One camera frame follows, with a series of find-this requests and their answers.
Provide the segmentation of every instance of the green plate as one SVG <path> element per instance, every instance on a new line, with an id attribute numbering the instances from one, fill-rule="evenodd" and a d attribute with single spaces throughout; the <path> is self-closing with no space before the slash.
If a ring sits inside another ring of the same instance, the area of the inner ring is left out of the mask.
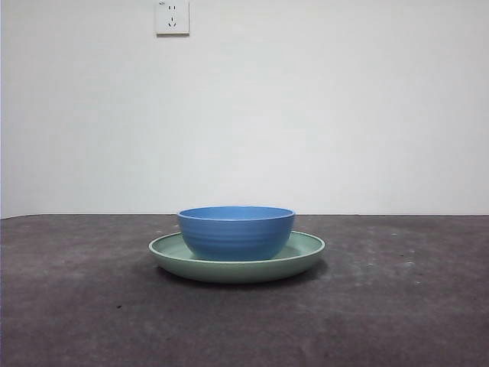
<path id="1" fill-rule="evenodd" d="M 199 260 L 186 247 L 181 233 L 155 239 L 149 247 L 159 266 L 180 277 L 212 283 L 258 283 L 309 269 L 321 258 L 325 243 L 314 235 L 292 231 L 277 256 L 261 261 Z"/>

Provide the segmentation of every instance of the electrical outlet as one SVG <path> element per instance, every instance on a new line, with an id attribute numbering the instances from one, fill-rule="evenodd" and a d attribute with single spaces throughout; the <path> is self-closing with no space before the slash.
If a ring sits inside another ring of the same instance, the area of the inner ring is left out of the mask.
<path id="1" fill-rule="evenodd" d="M 161 0 L 156 5 L 156 34 L 189 34 L 189 0 Z"/>

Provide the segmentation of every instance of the ribbed bowl exterior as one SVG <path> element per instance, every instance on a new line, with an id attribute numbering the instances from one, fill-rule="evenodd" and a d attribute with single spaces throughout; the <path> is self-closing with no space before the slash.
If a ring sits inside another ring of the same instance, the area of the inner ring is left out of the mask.
<path id="1" fill-rule="evenodd" d="M 183 240 L 198 258 L 255 261 L 273 258 L 285 246 L 294 215 L 236 221 L 178 216 L 178 220 Z"/>

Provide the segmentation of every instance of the blue bowl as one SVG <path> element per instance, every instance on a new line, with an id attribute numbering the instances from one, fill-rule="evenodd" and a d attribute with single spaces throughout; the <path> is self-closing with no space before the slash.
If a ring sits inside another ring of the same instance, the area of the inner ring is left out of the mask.
<path id="1" fill-rule="evenodd" d="M 183 240 L 198 258 L 253 261 L 285 246 L 295 213 L 268 206 L 211 206 L 178 213 Z"/>

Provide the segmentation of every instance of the bowl rim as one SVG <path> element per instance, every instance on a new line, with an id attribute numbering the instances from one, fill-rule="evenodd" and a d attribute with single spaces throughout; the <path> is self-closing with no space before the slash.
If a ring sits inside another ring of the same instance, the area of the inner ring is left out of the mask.
<path id="1" fill-rule="evenodd" d="M 188 210 L 196 210 L 196 209 L 217 209 L 217 208 L 258 208 L 258 209 L 279 209 L 279 210 L 286 210 L 288 214 L 284 214 L 283 216 L 270 216 L 267 218 L 251 218 L 251 219 L 216 219 L 216 218 L 200 218 L 198 216 L 186 216 L 185 214 L 182 214 L 183 212 L 186 212 Z M 277 206 L 255 206 L 255 205 L 222 205 L 222 206 L 201 206 L 197 208 L 189 208 L 189 209 L 184 209 L 180 210 L 177 214 L 178 217 L 180 218 L 186 218 L 186 219 L 193 219 L 193 220 L 208 220 L 208 221 L 214 221 L 214 222 L 251 222 L 255 220 L 271 220 L 271 219 L 283 219 L 283 218 L 290 218 L 291 216 L 295 216 L 296 212 L 294 212 L 291 209 L 287 208 L 279 208 Z"/>

